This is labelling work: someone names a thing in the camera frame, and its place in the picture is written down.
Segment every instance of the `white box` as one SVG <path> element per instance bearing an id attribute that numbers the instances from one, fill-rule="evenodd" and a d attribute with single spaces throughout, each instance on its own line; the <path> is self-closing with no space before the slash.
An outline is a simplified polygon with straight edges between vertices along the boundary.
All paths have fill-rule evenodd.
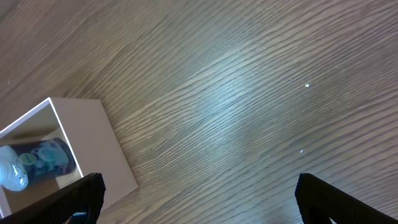
<path id="1" fill-rule="evenodd" d="M 76 169 L 21 192 L 0 187 L 4 218 L 90 173 L 103 175 L 103 209 L 138 187 L 100 100 L 47 98 L 0 132 L 0 145 L 59 137 L 70 147 Z"/>

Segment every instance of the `open box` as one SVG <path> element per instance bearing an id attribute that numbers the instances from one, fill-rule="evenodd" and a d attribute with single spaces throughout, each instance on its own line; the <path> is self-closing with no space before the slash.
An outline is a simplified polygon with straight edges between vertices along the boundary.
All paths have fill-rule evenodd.
<path id="1" fill-rule="evenodd" d="M 4 218 L 62 187 L 90 174 L 103 175 L 103 209 L 137 188 L 100 100 L 47 98 L 0 132 L 0 145 L 64 140 L 76 162 L 68 175 L 12 192 L 0 186 L 0 212 Z"/>

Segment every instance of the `wooden tabletop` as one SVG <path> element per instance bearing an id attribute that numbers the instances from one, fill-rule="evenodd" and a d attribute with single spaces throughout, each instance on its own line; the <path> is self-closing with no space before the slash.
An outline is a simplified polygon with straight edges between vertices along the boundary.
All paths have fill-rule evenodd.
<path id="1" fill-rule="evenodd" d="M 398 1 L 0 1 L 0 127 L 104 104 L 140 187 L 99 223 L 301 223 L 302 172 L 398 218 L 397 72 Z"/>

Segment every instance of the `black object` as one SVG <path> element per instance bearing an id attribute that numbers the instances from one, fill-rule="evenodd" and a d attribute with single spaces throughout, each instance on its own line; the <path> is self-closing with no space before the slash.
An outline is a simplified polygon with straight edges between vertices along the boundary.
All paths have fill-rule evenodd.
<path id="1" fill-rule="evenodd" d="M 311 174 L 300 174 L 295 196 L 304 224 L 398 224 Z"/>
<path id="2" fill-rule="evenodd" d="M 101 174 L 89 174 L 52 195 L 0 220 L 8 223 L 96 223 L 104 203 Z"/>

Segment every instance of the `plastic bottle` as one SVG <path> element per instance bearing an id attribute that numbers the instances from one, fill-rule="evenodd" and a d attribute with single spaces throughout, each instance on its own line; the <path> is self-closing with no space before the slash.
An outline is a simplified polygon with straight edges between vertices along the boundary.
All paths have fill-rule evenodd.
<path id="1" fill-rule="evenodd" d="M 68 145 L 59 138 L 0 147 L 0 184 L 12 191 L 69 174 L 75 168 Z"/>

